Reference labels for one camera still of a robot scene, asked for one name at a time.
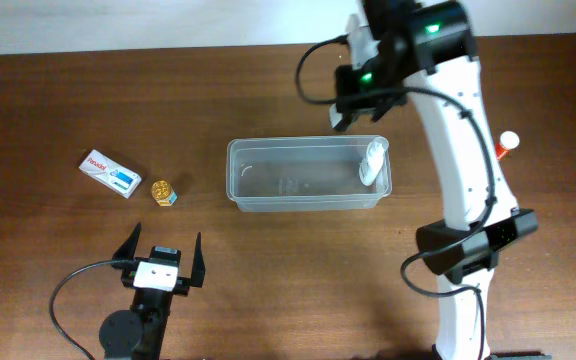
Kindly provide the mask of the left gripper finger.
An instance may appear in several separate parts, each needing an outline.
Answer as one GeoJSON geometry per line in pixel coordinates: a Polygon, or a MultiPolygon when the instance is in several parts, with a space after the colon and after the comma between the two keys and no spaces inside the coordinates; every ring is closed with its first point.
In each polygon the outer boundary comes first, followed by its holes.
{"type": "Polygon", "coordinates": [[[137,248],[138,240],[142,226],[138,223],[129,237],[124,243],[115,251],[112,256],[114,269],[135,269],[138,265],[138,260],[134,257],[137,248]]]}
{"type": "Polygon", "coordinates": [[[202,236],[201,233],[198,233],[194,248],[190,287],[201,288],[204,283],[205,274],[206,266],[202,253],[202,236]]]}

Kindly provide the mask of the white spray bottle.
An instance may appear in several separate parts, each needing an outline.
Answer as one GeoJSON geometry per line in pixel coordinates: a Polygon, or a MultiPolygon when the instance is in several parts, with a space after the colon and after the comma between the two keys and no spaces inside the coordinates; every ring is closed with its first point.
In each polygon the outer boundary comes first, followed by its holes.
{"type": "Polygon", "coordinates": [[[359,166],[359,177],[363,185],[371,186],[375,182],[383,167],[388,147],[389,143],[383,137],[375,138],[368,144],[359,166]]]}

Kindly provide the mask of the white Panadol box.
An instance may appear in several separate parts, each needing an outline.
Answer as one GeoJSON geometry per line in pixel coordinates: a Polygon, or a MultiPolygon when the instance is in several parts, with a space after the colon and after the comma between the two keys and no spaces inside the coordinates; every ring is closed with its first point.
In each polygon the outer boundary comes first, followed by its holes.
{"type": "Polygon", "coordinates": [[[91,150],[79,169],[95,181],[128,199],[140,185],[142,178],[136,172],[116,163],[97,150],[91,150]]]}

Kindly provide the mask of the orange tube white cap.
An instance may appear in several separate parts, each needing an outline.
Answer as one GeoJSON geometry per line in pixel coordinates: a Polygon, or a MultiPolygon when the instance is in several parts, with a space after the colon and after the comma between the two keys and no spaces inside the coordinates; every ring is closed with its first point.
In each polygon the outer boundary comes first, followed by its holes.
{"type": "Polygon", "coordinates": [[[520,138],[517,133],[513,131],[504,131],[499,141],[496,143],[495,151],[498,160],[504,158],[510,151],[517,148],[520,144],[520,138]]]}

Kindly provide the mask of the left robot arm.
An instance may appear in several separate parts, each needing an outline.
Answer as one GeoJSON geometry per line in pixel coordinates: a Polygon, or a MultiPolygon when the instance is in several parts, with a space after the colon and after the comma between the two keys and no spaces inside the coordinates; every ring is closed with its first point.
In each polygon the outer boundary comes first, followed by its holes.
{"type": "Polygon", "coordinates": [[[134,296],[127,310],[111,313],[100,326],[106,359],[158,359],[173,298],[203,286],[206,267],[200,238],[195,241],[191,275],[183,277],[177,249],[154,246],[146,258],[135,255],[140,233],[141,226],[136,225],[112,257],[122,285],[134,296]]]}

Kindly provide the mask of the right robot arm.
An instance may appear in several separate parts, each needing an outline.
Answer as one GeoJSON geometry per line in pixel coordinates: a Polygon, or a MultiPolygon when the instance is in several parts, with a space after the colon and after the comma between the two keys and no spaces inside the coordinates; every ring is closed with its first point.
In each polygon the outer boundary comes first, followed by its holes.
{"type": "Polygon", "coordinates": [[[381,118],[412,103],[442,191],[443,216],[416,232],[417,259],[435,274],[440,359],[488,359],[486,302],[503,249],[537,229],[497,158],[481,95],[481,66],[464,6],[444,1],[366,1],[367,22],[348,23],[339,42],[351,63],[335,73],[334,129],[381,118]]]}

